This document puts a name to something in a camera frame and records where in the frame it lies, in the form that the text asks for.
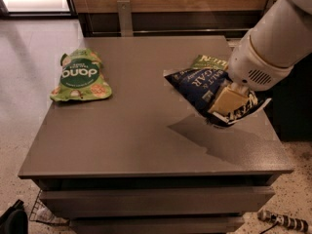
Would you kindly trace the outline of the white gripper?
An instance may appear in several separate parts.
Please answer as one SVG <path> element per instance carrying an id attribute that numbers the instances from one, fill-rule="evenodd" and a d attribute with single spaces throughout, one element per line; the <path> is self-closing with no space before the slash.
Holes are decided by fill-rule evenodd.
<path id="1" fill-rule="evenodd" d="M 266 62 L 255 50 L 252 42 L 252 32 L 249 30 L 234 48 L 227 72 L 230 79 L 253 91 L 267 91 L 293 70 L 290 67 L 277 67 Z M 245 105 L 249 99 L 247 87 L 228 85 L 216 96 L 209 113 L 226 116 Z"/>

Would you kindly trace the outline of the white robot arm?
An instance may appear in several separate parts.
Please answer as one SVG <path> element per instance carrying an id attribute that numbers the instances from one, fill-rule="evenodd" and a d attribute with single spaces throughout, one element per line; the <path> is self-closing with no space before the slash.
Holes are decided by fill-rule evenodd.
<path id="1" fill-rule="evenodd" d="M 285 79 L 312 53 L 312 0 L 277 0 L 233 50 L 224 66 L 231 83 L 219 91 L 209 112 L 226 117 Z"/>

